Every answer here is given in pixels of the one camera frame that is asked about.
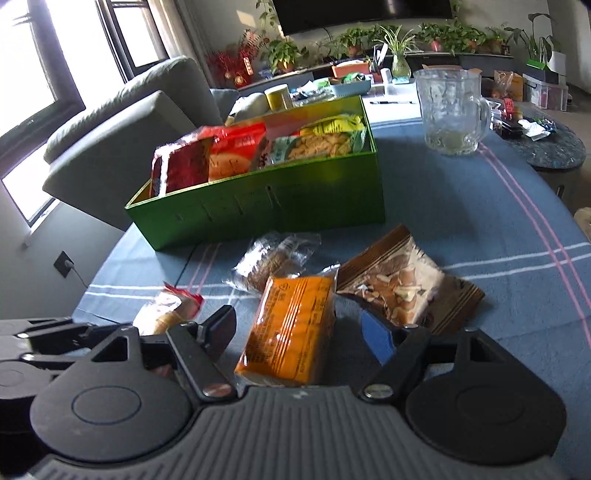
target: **brown snack package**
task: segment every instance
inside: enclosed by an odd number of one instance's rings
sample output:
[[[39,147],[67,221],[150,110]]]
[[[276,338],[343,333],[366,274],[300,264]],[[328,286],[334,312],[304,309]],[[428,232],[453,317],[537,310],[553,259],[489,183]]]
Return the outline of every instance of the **brown snack package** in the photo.
[[[474,285],[441,272],[404,226],[341,266],[337,293],[365,299],[396,326],[427,320],[434,333],[459,328],[484,297]]]
[[[446,275],[420,324],[436,335],[457,332],[484,297],[473,283]]]

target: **blue tablecloth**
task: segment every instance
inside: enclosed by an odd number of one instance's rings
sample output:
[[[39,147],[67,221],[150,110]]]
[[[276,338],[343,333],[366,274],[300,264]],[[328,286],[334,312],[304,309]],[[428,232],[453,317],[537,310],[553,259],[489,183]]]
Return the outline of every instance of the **blue tablecloth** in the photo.
[[[561,395],[568,423],[555,460],[574,477],[591,478],[591,245],[586,237],[542,178],[496,135],[489,134],[476,155],[445,157],[426,148],[420,122],[372,129],[387,221],[322,232],[322,247],[309,270],[345,262],[397,224],[407,225],[419,246],[446,272],[474,282],[486,293],[471,324]],[[135,248],[142,241],[134,230],[124,236],[76,315],[84,310],[130,321],[161,282],[173,281],[176,275],[178,285],[204,295],[202,319],[225,303],[236,307],[238,332],[220,360],[220,367],[231,374],[258,300],[222,281],[252,239],[168,254],[143,245],[144,253],[138,255]],[[378,366],[359,345],[353,310],[344,301],[337,306],[327,383],[354,381]]]

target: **sofa cushion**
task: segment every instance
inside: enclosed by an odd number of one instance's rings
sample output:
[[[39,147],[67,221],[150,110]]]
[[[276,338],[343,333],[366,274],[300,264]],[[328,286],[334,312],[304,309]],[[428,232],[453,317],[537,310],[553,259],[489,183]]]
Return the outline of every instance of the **sofa cushion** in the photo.
[[[113,98],[74,116],[47,141],[44,159],[51,164],[88,132],[148,95],[163,91],[192,121],[221,125],[222,116],[201,67],[187,57],[176,57],[133,78]]]
[[[217,108],[220,110],[220,116],[222,122],[226,121],[228,115],[232,111],[236,100],[240,97],[238,90],[232,90],[230,88],[212,88],[213,99],[216,101]]]

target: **pen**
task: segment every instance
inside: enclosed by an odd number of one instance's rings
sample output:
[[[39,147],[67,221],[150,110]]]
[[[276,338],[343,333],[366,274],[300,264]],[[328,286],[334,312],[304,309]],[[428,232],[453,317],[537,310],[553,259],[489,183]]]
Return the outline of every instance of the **pen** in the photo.
[[[373,103],[374,105],[385,105],[386,103],[412,103],[412,104],[415,104],[416,102],[395,102],[393,100],[374,100],[374,101],[370,101],[370,103]]]

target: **clear plastic bag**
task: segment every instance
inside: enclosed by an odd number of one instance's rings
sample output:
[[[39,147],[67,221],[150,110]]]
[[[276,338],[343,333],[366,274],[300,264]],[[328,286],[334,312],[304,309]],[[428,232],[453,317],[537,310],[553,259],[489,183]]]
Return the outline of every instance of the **clear plastic bag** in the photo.
[[[317,233],[270,232],[254,241],[225,283],[260,295],[269,277],[299,274],[321,242]]]

